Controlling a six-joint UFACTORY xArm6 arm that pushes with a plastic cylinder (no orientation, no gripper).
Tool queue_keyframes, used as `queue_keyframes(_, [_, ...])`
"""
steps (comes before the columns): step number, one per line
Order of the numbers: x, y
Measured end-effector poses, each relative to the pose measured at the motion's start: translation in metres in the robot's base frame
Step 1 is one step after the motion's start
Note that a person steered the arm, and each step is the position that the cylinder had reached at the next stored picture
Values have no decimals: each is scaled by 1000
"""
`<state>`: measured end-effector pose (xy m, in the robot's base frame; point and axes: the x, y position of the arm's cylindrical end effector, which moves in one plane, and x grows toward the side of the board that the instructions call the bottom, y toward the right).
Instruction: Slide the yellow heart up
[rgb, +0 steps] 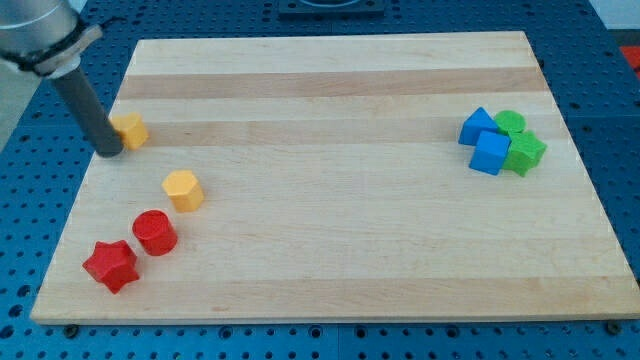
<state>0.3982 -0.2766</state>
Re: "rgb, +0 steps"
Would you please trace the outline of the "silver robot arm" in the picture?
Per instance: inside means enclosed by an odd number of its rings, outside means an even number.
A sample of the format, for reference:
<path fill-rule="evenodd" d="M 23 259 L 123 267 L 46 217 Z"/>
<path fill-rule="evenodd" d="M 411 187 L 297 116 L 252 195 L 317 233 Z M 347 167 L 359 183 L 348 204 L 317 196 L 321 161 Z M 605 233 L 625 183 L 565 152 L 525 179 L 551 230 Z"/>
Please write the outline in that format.
<path fill-rule="evenodd" d="M 81 54 L 102 35 L 65 0 L 1 3 L 1 61 L 50 80 L 97 155 L 109 158 L 124 145 L 81 67 Z"/>

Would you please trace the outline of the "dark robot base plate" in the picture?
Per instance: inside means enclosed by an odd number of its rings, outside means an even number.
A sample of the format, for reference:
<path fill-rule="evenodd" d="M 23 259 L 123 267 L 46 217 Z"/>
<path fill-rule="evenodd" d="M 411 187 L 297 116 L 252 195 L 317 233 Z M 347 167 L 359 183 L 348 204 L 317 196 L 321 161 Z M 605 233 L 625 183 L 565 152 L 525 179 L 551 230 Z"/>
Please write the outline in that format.
<path fill-rule="evenodd" d="M 381 15 L 386 0 L 278 0 L 280 18 Z"/>

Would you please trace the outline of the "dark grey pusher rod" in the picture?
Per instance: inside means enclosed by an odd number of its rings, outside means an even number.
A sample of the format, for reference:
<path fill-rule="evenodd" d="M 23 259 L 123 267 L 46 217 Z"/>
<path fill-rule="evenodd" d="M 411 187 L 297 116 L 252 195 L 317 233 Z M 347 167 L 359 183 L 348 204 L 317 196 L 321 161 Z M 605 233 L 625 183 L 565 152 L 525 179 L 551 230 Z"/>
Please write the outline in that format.
<path fill-rule="evenodd" d="M 103 158 L 119 155 L 124 145 L 82 68 L 77 67 L 51 82 L 97 155 Z"/>

